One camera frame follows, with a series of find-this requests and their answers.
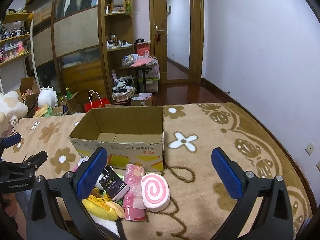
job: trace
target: pink packages in box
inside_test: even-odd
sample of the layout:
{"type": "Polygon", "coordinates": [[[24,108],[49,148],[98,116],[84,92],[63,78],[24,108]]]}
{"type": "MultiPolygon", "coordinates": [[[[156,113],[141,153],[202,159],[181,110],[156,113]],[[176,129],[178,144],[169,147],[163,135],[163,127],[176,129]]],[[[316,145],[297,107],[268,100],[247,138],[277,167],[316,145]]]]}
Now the pink packages in box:
{"type": "Polygon", "coordinates": [[[126,220],[144,221],[146,206],[142,199],[141,179],[145,172],[141,166],[127,164],[124,182],[130,190],[124,195],[123,205],[126,220]]]}

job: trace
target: wall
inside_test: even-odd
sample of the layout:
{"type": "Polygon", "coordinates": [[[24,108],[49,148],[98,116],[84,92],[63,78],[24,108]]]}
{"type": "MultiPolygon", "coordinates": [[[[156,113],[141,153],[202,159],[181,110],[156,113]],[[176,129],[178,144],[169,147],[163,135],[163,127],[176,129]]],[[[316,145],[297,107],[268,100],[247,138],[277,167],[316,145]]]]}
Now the wall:
{"type": "Polygon", "coordinates": [[[189,68],[190,0],[167,0],[167,57],[189,68]]]}
{"type": "Polygon", "coordinates": [[[284,145],[320,204],[320,24],[305,0],[205,0],[203,77],[284,145]],[[315,144],[311,156],[308,143],[315,144]]]}
{"type": "Polygon", "coordinates": [[[149,0],[133,0],[134,40],[150,40],[149,0]]]}
{"type": "MultiPolygon", "coordinates": [[[[17,10],[19,7],[24,7],[25,4],[26,0],[13,0],[9,8],[17,10]]],[[[8,24],[6,26],[11,29],[13,25],[8,24]]],[[[15,61],[0,69],[1,84],[4,93],[18,89],[20,87],[21,78],[24,78],[26,76],[23,61],[24,59],[15,61]]]]}

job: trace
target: white plush toy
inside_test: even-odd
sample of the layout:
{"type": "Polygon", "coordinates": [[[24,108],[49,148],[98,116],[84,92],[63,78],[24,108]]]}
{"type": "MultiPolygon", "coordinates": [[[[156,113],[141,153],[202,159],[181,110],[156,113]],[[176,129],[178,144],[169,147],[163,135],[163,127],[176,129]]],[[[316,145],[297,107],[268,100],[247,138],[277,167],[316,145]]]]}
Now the white plush toy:
{"type": "Polygon", "coordinates": [[[16,91],[5,95],[0,93],[0,136],[9,129],[9,125],[15,127],[18,120],[28,113],[28,107],[18,98],[16,91]]]}
{"type": "Polygon", "coordinates": [[[57,92],[53,90],[53,88],[44,88],[42,87],[40,90],[40,94],[38,96],[38,107],[42,108],[45,105],[51,106],[52,108],[58,105],[57,92]]]}

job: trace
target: small table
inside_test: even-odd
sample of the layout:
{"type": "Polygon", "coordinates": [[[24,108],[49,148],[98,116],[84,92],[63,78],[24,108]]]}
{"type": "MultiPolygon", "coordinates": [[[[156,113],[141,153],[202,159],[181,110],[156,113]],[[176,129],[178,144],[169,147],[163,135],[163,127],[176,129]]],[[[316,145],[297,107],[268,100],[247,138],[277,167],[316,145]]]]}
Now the small table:
{"type": "Polygon", "coordinates": [[[137,87],[139,86],[139,92],[140,91],[140,85],[139,85],[139,81],[138,81],[138,76],[139,76],[139,69],[142,70],[142,81],[143,81],[143,92],[146,93],[147,92],[147,83],[146,83],[146,70],[152,69],[153,67],[155,67],[157,64],[151,64],[151,65],[141,65],[141,66],[137,66],[137,67],[132,67],[132,66],[122,66],[119,67],[119,69],[135,69],[136,70],[136,78],[137,78],[137,87]]]}

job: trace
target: wooden door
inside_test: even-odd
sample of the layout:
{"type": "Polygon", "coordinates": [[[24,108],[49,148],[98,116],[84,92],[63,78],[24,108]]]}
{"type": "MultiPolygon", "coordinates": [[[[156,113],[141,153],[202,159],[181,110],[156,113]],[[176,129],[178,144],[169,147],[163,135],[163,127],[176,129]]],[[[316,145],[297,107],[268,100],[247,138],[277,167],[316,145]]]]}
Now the wooden door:
{"type": "Polygon", "coordinates": [[[200,81],[203,35],[203,0],[150,0],[150,36],[160,83],[200,81]]]}

